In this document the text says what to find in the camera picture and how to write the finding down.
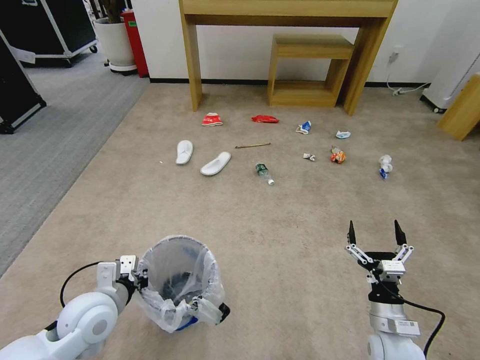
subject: wall outlet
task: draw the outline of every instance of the wall outlet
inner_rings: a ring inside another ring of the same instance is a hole
[[[388,57],[388,65],[393,64],[398,58],[401,52],[404,50],[403,45],[395,45]]]

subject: trash bin liner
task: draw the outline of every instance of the trash bin liner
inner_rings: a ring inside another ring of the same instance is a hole
[[[212,252],[185,235],[165,237],[138,262],[148,270],[139,303],[163,330],[173,333],[199,321],[219,324],[230,313]]]

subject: gray carpet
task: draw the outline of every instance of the gray carpet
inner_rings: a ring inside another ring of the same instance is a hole
[[[0,276],[149,84],[104,59],[87,50],[72,68],[26,69],[48,107],[0,135]]]

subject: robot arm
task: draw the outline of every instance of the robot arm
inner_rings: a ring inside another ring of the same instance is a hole
[[[98,354],[117,317],[135,290],[148,286],[147,271],[137,272],[135,255],[97,265],[97,288],[75,297],[58,319],[36,335],[24,336],[0,350],[1,360],[87,359]]]
[[[404,301],[399,296],[398,285],[406,273],[405,262],[414,247],[407,244],[396,220],[395,237],[395,252],[364,252],[357,246],[350,221],[345,250],[368,271],[366,279],[371,284],[369,316],[375,334],[368,338],[368,355],[370,360],[425,360],[424,353],[411,339],[420,336],[419,324],[407,318]]]

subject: plant pot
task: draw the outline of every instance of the plant pot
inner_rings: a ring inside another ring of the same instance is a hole
[[[93,26],[108,58],[110,69],[120,72],[135,70],[137,66],[125,24],[112,24],[104,17],[95,20]]]

